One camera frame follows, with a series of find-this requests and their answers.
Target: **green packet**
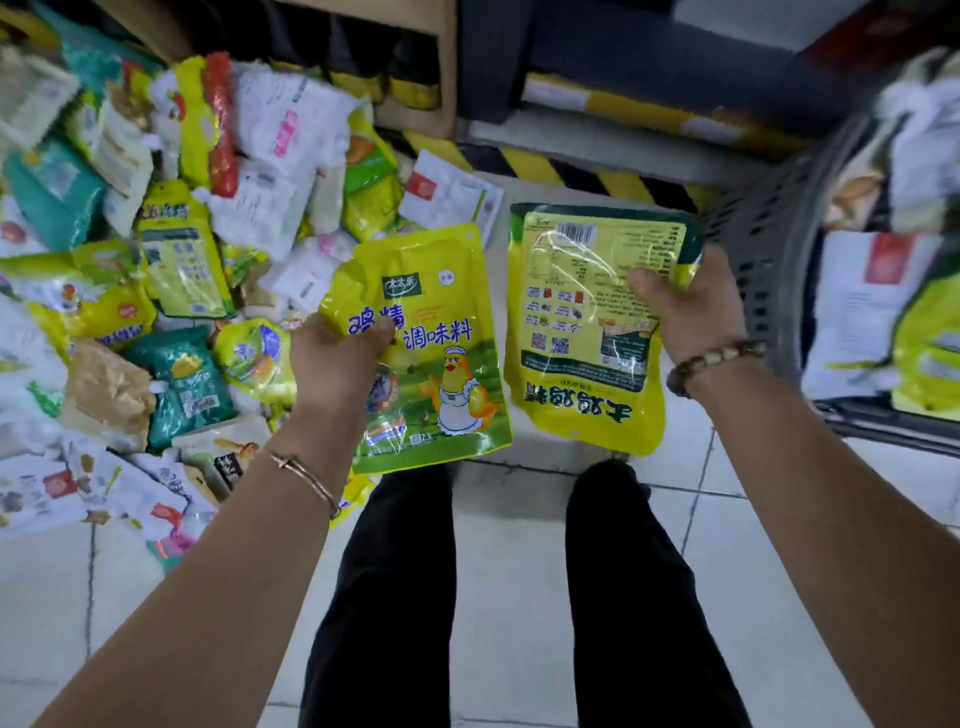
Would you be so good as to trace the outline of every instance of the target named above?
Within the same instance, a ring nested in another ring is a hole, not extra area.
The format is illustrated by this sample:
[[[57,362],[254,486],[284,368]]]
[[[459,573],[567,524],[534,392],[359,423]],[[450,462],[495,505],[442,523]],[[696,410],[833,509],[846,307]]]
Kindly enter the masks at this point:
[[[148,436],[150,450],[169,448],[179,435],[236,416],[227,385],[206,347],[205,328],[144,336],[124,356],[168,385],[156,398]]]

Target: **teal packet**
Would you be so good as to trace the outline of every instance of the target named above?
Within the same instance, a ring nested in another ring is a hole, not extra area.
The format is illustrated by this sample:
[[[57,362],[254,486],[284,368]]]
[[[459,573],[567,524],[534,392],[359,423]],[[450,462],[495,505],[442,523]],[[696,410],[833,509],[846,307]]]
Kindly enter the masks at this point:
[[[65,141],[48,137],[33,152],[11,152],[3,165],[10,192],[40,239],[66,253],[101,222],[107,184]]]
[[[124,356],[169,385],[156,398],[148,435],[150,450],[169,448],[175,437],[236,417],[227,385],[206,347],[205,328],[144,336],[124,351]]]

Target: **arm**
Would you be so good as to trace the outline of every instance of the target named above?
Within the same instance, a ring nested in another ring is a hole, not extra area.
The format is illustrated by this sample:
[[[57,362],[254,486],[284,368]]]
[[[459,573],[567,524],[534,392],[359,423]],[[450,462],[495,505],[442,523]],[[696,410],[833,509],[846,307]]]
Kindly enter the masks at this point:
[[[675,362],[745,337],[722,251],[688,291],[633,271]],[[960,542],[884,481],[755,359],[687,383],[837,665],[877,726],[960,715]]]
[[[338,342],[314,317],[294,335],[298,403],[266,449],[296,455],[339,496],[389,319]],[[255,458],[183,562],[77,673],[36,728],[256,725],[324,548],[329,507]]]

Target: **brown paper packet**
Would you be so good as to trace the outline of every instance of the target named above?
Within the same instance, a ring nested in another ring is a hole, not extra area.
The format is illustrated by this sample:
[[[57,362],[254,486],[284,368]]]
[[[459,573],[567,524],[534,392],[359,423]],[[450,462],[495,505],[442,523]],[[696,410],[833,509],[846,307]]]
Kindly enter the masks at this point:
[[[60,423],[117,452],[147,449],[156,396],[151,377],[94,339],[73,339]]]

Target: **brand logo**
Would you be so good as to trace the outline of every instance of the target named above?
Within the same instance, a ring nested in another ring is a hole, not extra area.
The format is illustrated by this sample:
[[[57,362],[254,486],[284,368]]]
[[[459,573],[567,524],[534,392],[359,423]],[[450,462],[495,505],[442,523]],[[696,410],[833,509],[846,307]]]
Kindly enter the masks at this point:
[[[402,299],[404,296],[419,296],[423,293],[423,289],[420,288],[419,273],[383,277],[381,280],[383,281],[383,298],[385,299]]]

